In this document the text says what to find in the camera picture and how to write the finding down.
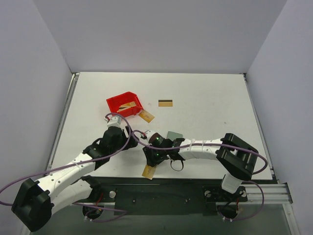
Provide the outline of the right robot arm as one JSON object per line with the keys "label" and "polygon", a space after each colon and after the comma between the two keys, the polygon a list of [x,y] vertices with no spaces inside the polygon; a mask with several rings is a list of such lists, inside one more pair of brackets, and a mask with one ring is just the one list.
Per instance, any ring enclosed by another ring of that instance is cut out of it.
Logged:
{"label": "right robot arm", "polygon": [[148,130],[143,134],[148,145],[143,147],[147,165],[154,167],[165,160],[217,160],[227,170],[219,187],[219,196],[230,200],[244,181],[250,181],[257,162],[258,151],[238,136],[227,133],[223,138],[197,141],[176,138],[173,141]]}

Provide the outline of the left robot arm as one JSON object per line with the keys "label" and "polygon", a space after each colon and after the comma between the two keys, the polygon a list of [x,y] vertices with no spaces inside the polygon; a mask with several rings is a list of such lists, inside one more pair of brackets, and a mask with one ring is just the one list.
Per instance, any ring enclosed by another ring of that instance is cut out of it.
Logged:
{"label": "left robot arm", "polygon": [[30,231],[36,232],[52,217],[52,210],[56,208],[53,200],[63,190],[106,164],[120,151],[137,146],[131,133],[130,126],[125,129],[111,126],[104,132],[103,137],[87,146],[67,165],[55,168],[47,176],[36,181],[28,178],[20,186],[11,208],[12,212]]}

